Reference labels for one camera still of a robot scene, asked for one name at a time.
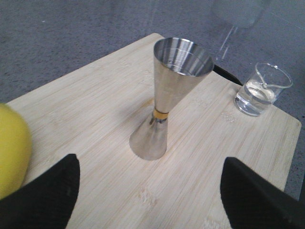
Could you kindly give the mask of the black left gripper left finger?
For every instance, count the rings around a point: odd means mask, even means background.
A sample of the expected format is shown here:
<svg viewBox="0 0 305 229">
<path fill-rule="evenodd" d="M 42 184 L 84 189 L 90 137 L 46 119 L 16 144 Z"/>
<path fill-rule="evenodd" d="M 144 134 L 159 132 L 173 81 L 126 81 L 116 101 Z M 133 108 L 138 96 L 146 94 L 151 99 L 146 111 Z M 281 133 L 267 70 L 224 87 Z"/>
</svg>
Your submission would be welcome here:
<svg viewBox="0 0 305 229">
<path fill-rule="evenodd" d="M 0 201 L 2 229 L 64 229 L 80 187 L 80 163 L 68 154 L 39 177 Z"/>
</svg>

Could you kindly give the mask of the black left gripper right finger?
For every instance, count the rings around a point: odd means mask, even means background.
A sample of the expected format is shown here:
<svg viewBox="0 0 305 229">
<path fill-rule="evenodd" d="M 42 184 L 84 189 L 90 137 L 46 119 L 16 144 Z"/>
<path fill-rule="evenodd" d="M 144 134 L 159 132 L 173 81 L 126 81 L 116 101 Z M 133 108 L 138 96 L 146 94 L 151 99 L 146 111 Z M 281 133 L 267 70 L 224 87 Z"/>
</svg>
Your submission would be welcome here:
<svg viewBox="0 0 305 229">
<path fill-rule="evenodd" d="M 224 210 L 233 229 L 303 229 L 305 206 L 235 157 L 224 161 L 220 182 Z"/>
</svg>

